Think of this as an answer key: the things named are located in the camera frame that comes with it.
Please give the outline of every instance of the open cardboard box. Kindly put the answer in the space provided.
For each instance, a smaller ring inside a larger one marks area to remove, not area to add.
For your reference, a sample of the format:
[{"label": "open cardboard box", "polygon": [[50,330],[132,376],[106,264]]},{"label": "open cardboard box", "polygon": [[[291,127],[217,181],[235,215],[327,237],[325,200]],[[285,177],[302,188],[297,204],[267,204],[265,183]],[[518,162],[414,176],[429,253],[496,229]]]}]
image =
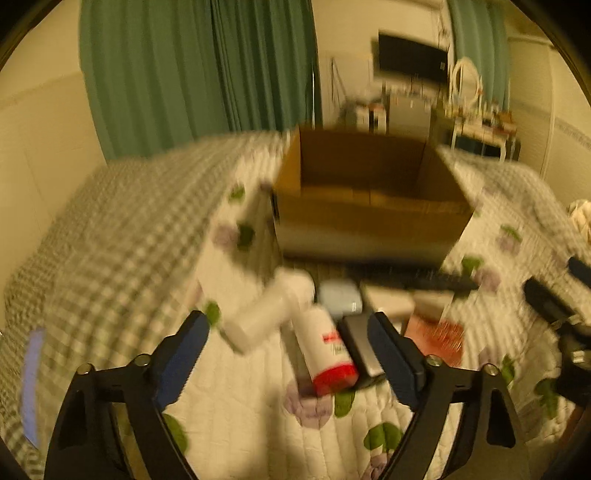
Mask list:
[{"label": "open cardboard box", "polygon": [[394,135],[300,127],[275,181],[289,257],[439,266],[472,216],[432,146]]}]

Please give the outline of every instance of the green curtain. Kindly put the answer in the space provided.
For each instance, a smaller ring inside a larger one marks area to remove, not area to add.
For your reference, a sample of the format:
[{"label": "green curtain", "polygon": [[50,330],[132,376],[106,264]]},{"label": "green curtain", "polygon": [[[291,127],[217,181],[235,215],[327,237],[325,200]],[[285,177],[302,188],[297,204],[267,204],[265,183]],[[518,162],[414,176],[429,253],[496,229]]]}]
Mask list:
[{"label": "green curtain", "polygon": [[509,45],[500,4],[485,0],[448,0],[456,60],[469,57],[480,75],[484,97],[509,103]]},{"label": "green curtain", "polygon": [[107,160],[322,111],[310,0],[83,0],[80,64]]},{"label": "green curtain", "polygon": [[215,0],[212,7],[231,128],[283,130],[310,120],[311,81],[319,78],[310,1]]}]

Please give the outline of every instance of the white bottle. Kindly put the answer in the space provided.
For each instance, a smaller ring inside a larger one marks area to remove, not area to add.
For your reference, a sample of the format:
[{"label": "white bottle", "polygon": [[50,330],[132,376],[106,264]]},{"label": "white bottle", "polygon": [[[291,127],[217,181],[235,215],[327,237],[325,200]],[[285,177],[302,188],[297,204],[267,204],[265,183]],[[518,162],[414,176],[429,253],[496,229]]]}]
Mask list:
[{"label": "white bottle", "polygon": [[308,272],[278,267],[262,296],[239,310],[222,329],[237,350],[247,353],[313,301],[314,281]]},{"label": "white bottle", "polygon": [[359,374],[330,313],[324,307],[312,305],[292,323],[319,397],[355,385]]}]

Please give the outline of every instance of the blue gripper pad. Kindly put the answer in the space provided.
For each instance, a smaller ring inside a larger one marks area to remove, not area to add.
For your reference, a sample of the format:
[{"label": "blue gripper pad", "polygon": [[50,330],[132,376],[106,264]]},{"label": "blue gripper pad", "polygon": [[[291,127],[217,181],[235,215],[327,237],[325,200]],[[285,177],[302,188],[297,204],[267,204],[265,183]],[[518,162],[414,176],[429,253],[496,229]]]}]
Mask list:
[{"label": "blue gripper pad", "polygon": [[369,318],[368,339],[398,401],[415,411],[426,380],[423,354],[411,339],[396,331],[383,312]]},{"label": "blue gripper pad", "polygon": [[158,384],[155,402],[160,411],[178,400],[208,335],[207,317],[193,310],[178,332],[166,337],[154,350],[152,369]]}]

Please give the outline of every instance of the black monitor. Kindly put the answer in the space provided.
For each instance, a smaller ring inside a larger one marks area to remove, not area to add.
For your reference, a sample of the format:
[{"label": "black monitor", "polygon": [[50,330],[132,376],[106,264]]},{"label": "black monitor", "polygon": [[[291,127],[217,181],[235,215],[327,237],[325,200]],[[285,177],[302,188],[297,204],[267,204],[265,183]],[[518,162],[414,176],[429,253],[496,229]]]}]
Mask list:
[{"label": "black monitor", "polygon": [[420,80],[447,83],[447,51],[407,38],[380,32],[379,69]]}]

